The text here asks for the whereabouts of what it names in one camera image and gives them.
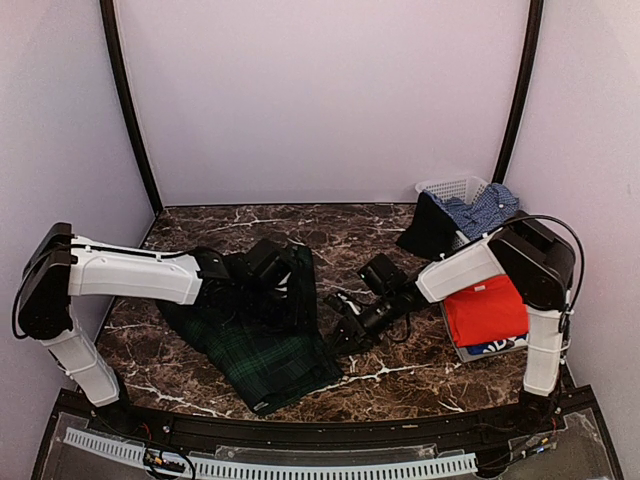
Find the red t-shirt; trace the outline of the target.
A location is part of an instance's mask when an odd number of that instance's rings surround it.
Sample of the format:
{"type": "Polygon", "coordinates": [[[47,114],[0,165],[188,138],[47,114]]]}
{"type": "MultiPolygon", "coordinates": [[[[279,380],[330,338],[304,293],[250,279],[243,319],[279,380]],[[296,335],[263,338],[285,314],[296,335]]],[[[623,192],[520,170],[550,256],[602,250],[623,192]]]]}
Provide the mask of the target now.
{"type": "Polygon", "coordinates": [[[526,307],[506,275],[460,290],[448,296],[443,306],[458,347],[505,340],[529,331],[526,307]]]}

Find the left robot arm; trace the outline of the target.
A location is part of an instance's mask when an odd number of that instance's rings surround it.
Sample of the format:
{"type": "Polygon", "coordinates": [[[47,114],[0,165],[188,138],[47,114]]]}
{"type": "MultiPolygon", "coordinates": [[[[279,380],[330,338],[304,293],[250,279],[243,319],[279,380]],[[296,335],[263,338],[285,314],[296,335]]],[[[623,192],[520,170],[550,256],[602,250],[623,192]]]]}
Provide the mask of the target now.
{"type": "Polygon", "coordinates": [[[82,330],[73,298],[132,297],[194,305],[209,287],[282,293],[292,272],[292,258],[268,240],[239,255],[224,256],[206,247],[162,252],[96,242],[59,222],[24,267],[12,305],[12,333],[43,345],[88,401],[102,408],[103,421],[120,436],[131,436],[141,427],[140,412],[125,401],[125,386],[82,330]]]}

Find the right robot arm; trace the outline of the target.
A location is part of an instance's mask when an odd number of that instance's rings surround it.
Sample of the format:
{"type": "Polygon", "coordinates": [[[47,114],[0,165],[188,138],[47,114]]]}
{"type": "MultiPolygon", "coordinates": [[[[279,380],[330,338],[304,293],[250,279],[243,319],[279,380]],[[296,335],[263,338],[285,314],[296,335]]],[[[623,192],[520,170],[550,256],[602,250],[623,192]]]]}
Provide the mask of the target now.
{"type": "Polygon", "coordinates": [[[502,226],[410,275],[387,256],[374,257],[359,275],[377,295],[375,303],[363,305],[344,292],[325,300],[341,316],[327,339],[329,350],[336,356],[367,352],[397,319],[505,275],[524,302],[529,330],[523,389],[531,396],[511,410],[510,424],[521,434],[534,432],[549,416],[542,397],[550,396],[558,382],[585,272],[580,239],[567,242],[548,228],[549,223],[567,225],[550,215],[518,212],[502,226]]]}

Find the dark green plaid garment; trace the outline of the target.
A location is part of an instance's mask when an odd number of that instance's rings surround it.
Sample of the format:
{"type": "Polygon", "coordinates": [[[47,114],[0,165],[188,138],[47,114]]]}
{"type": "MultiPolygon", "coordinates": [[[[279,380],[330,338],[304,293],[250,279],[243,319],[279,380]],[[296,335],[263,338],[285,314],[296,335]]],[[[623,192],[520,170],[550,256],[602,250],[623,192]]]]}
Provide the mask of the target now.
{"type": "Polygon", "coordinates": [[[209,287],[204,299],[194,305],[156,303],[167,324],[207,357],[258,416],[295,403],[343,376],[319,332],[312,252],[295,244],[279,247],[293,260],[292,275],[282,292],[297,320],[293,333],[262,333],[245,327],[240,296],[247,287],[209,287]]]}

